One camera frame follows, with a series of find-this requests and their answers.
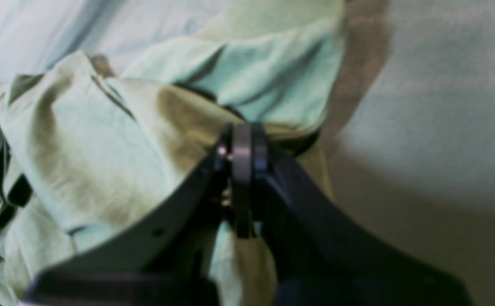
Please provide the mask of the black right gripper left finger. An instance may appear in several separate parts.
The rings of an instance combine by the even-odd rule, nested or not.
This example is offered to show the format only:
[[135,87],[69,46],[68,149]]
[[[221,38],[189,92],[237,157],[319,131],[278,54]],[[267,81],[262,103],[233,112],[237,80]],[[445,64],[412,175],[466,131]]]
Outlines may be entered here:
[[252,127],[227,126],[173,194],[114,239],[40,273],[24,306],[218,306],[219,226],[252,232]]

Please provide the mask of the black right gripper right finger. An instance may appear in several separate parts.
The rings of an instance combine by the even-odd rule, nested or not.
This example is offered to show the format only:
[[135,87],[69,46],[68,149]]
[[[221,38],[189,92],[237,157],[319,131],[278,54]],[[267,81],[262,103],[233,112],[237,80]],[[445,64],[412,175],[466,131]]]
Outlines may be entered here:
[[275,261],[275,306],[471,306],[455,277],[368,233],[252,126],[254,218]]

